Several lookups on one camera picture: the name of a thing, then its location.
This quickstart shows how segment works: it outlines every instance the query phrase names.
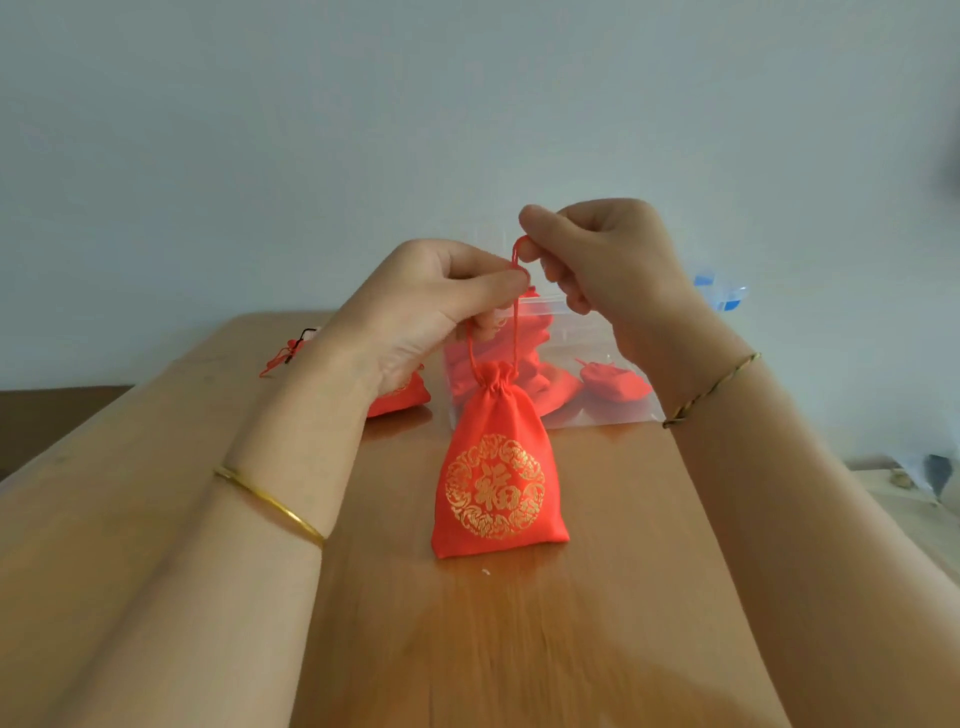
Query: red pouch inside plastic bag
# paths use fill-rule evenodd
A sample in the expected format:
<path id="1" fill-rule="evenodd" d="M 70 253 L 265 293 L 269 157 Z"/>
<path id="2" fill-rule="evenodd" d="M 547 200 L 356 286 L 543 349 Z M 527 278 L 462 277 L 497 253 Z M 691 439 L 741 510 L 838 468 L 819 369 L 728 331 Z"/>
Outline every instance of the red pouch inside plastic bag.
<path id="1" fill-rule="evenodd" d="M 410 375 L 410 381 L 402 387 L 398 387 L 393 392 L 378 397 L 367 410 L 367 419 L 379 417 L 390 412 L 398 412 L 401 409 L 416 407 L 418 404 L 427 404 L 430 401 L 430 393 L 426 391 L 426 385 L 423 384 L 423 377 L 413 372 Z"/>
<path id="2" fill-rule="evenodd" d="M 620 369 L 613 364 L 600 364 L 595 361 L 589 363 L 582 359 L 577 361 L 584 366 L 580 370 L 580 378 L 587 386 L 587 391 L 604 400 L 618 402 L 642 400 L 654 391 L 646 379 L 629 369 Z"/>
<path id="3" fill-rule="evenodd" d="M 515 323 L 517 313 L 515 303 Z M 476 363 L 468 337 L 479 386 L 440 473 L 431 539 L 438 558 L 570 540 L 550 440 L 530 396 L 516 384 L 517 331 L 512 363 Z"/>

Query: gold floral pattern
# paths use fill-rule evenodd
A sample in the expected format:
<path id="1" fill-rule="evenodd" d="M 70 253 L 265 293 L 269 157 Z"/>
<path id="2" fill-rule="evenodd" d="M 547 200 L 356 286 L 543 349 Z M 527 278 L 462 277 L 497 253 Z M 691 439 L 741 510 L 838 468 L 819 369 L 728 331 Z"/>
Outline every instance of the gold floral pattern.
<path id="1" fill-rule="evenodd" d="M 453 515 L 485 539 L 514 536 L 543 506 L 543 470 L 519 442 L 484 435 L 446 469 L 446 499 Z"/>

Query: finger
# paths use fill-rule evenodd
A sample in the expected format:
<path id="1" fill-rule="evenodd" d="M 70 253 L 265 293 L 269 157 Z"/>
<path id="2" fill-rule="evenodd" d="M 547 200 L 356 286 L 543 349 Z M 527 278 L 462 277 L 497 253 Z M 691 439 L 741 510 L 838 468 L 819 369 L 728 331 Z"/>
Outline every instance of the finger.
<path id="1" fill-rule="evenodd" d="M 490 341 L 496 335 L 496 314 L 493 311 L 484 311 L 473 317 L 473 339 L 475 341 Z"/>
<path id="2" fill-rule="evenodd" d="M 457 240 L 423 240 L 421 242 L 432 246 L 441 262 L 445 278 L 470 279 L 511 268 L 507 258 Z"/>
<path id="3" fill-rule="evenodd" d="M 565 276 L 557 281 L 557 287 L 567 296 L 580 296 L 583 298 L 583 291 L 580 290 L 580 284 L 573 276 Z"/>
<path id="4" fill-rule="evenodd" d="M 587 200 L 583 203 L 568 205 L 558 212 L 578 228 L 599 232 L 609 230 L 612 224 L 623 216 L 626 209 L 640 204 L 638 200 L 613 198 L 608 200 Z"/>
<path id="5" fill-rule="evenodd" d="M 543 268 L 543 274 L 551 283 L 556 283 L 561 278 L 568 276 L 570 269 L 560 262 L 552 253 L 544 253 L 540 258 L 540 266 Z"/>
<path id="6" fill-rule="evenodd" d="M 530 239 L 529 235 L 524 235 L 516 246 L 516 256 L 524 263 L 532 263 L 543 254 L 543 248 Z"/>
<path id="7" fill-rule="evenodd" d="M 451 280 L 444 287 L 442 311 L 454 321 L 463 321 L 513 301 L 527 290 L 529 282 L 526 271 L 513 268 L 467 280 Z"/>
<path id="8" fill-rule="evenodd" d="M 581 316 L 586 316 L 592 310 L 587 299 L 582 295 L 567 296 L 566 307 L 574 313 L 579 313 Z"/>
<path id="9" fill-rule="evenodd" d="M 567 266 L 576 267 L 587 255 L 589 241 L 583 229 L 545 207 L 528 205 L 520 211 L 520 226 L 533 241 Z"/>

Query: wrist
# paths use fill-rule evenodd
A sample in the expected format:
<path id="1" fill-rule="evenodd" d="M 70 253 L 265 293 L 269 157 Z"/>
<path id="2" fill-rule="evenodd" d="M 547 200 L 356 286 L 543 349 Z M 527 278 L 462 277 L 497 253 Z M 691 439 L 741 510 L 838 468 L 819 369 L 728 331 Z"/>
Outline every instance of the wrist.
<path id="1" fill-rule="evenodd" d="M 377 397 L 381 374 L 375 352 L 363 335 L 347 328 L 335 324 L 321 328 L 291 364 L 295 363 L 291 377 L 333 377 L 365 406 Z"/>
<path id="2" fill-rule="evenodd" d="M 754 352 L 703 301 L 658 319 L 630 341 L 624 355 L 650 377 L 667 414 Z"/>

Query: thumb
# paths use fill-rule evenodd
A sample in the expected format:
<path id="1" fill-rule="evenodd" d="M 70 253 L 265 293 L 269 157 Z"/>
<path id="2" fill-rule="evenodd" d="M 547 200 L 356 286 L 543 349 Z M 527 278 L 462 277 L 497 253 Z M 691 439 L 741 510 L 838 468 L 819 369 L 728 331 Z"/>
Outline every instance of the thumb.
<path id="1" fill-rule="evenodd" d="M 520 226 L 531 240 L 568 268 L 573 268 L 586 252 L 583 229 L 546 207 L 526 206 L 520 211 Z"/>
<path id="2" fill-rule="evenodd" d="M 511 268 L 472 279 L 450 280 L 447 285 L 450 288 L 447 314 L 459 323 L 519 298 L 530 285 L 530 274 L 522 268 Z"/>

